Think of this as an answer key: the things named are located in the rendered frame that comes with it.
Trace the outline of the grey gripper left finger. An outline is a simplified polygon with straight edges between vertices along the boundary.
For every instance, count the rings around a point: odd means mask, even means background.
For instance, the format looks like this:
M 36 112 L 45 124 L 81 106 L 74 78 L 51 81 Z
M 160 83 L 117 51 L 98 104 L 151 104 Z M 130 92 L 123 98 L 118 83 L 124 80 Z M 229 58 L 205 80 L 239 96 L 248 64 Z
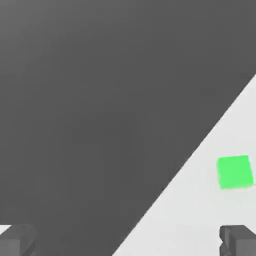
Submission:
M 37 256 L 37 231 L 30 224 L 0 224 L 0 256 Z

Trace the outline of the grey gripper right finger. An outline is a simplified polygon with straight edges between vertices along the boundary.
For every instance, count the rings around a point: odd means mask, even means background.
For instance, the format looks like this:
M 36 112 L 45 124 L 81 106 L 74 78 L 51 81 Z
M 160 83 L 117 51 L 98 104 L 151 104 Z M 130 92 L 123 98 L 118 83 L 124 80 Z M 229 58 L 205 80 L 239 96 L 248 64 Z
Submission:
M 256 256 L 256 234 L 245 225 L 222 225 L 219 237 L 219 256 Z

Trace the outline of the small green cube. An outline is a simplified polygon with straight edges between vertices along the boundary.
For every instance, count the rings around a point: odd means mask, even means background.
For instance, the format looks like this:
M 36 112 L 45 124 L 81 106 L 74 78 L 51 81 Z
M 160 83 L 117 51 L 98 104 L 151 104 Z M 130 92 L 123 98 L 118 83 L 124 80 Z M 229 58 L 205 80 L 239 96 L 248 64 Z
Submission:
M 222 190 L 249 188 L 254 176 L 248 155 L 225 156 L 216 162 L 218 183 Z

